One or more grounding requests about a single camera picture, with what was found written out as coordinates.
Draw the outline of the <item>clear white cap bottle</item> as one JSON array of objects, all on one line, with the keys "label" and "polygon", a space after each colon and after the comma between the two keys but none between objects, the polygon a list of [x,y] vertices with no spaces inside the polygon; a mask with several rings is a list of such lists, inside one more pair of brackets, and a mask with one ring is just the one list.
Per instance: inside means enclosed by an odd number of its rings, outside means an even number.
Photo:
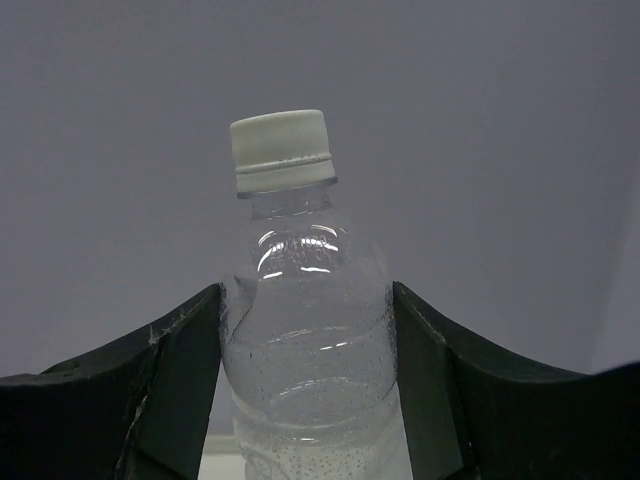
[{"label": "clear white cap bottle", "polygon": [[318,110],[230,127],[251,215],[221,287],[222,362],[249,479],[408,479],[392,282],[331,200]]}]

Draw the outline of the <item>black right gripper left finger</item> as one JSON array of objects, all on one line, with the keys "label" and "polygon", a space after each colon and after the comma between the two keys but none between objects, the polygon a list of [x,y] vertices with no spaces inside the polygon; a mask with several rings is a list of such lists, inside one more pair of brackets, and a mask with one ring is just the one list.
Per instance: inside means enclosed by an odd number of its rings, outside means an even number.
[{"label": "black right gripper left finger", "polygon": [[39,374],[1,380],[4,479],[195,479],[221,361],[220,288]]}]

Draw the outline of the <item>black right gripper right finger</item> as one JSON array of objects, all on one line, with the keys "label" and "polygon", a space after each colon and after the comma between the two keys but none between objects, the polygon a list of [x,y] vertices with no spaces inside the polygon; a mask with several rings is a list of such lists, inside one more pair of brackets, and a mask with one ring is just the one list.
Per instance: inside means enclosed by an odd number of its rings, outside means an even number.
[{"label": "black right gripper right finger", "polygon": [[417,479],[635,479],[639,366],[582,374],[513,353],[393,287]]}]

